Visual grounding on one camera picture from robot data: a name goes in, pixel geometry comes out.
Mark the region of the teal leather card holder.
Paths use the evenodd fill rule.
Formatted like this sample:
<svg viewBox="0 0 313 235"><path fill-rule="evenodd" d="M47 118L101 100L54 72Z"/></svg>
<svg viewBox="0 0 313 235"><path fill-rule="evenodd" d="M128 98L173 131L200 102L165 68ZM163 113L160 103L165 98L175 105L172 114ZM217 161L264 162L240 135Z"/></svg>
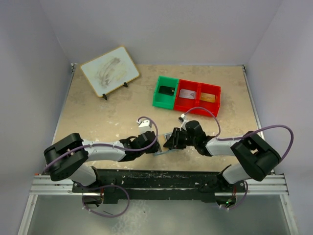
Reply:
<svg viewBox="0 0 313 235"><path fill-rule="evenodd" d="M153 156L159 156L175 151L175 149L169 149L163 146L169 140L171 135L172 133L158 135L157 142L159 143L159 149L156 153L153 153Z"/></svg>

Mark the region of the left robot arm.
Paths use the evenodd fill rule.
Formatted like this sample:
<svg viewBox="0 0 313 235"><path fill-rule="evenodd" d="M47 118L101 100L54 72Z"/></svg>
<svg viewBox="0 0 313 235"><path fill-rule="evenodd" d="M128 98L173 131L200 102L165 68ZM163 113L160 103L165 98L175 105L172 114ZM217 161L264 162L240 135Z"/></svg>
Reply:
<svg viewBox="0 0 313 235"><path fill-rule="evenodd" d="M89 161L129 162L143 154L153 154L158 150L157 135L153 131L115 142L87 141L78 133L73 133L44 151L46 160L44 172L50 174L52 181L70 179L84 186L88 191L95 192L101 185L97 170L84 163Z"/></svg>

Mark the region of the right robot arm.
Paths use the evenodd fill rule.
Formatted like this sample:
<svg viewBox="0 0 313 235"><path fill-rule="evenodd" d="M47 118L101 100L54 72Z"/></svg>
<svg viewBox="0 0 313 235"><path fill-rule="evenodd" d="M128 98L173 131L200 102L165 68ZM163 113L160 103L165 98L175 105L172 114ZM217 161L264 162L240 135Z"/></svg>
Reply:
<svg viewBox="0 0 313 235"><path fill-rule="evenodd" d="M174 128L163 147L185 149L194 147L203 156L234 156L238 164L224 169L217 180L218 188L230 191L235 183L246 179L262 181L280 162L281 157L264 139L252 131L229 140L207 135L196 120Z"/></svg>

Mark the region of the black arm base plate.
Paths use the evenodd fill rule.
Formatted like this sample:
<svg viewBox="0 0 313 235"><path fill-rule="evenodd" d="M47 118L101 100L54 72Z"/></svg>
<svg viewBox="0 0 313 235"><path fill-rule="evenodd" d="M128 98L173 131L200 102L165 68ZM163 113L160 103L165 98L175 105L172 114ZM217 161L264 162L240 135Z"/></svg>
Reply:
<svg viewBox="0 0 313 235"><path fill-rule="evenodd" d="M89 187L73 182L73 192L99 193L105 204L127 199L235 202L237 193L246 192L244 181L229 184L217 172L98 169L97 173L99 182Z"/></svg>

